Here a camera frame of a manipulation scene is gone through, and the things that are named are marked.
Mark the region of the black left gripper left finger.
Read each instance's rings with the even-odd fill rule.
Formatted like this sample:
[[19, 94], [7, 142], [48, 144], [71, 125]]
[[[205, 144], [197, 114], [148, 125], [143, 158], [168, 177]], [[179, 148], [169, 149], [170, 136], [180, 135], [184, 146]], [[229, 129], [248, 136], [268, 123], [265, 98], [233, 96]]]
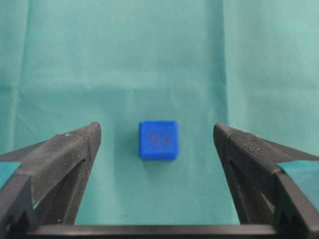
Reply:
[[101, 144], [93, 122], [0, 157], [0, 172], [13, 172], [0, 188], [0, 236], [15, 228], [73, 225]]

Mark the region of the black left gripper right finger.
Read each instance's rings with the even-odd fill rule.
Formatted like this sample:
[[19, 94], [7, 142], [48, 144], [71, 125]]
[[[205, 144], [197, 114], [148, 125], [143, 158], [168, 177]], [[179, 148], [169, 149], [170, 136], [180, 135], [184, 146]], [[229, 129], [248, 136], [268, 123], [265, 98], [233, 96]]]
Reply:
[[244, 225], [278, 226], [292, 238], [319, 237], [319, 211], [286, 169], [317, 163], [318, 156], [217, 123], [213, 140]]

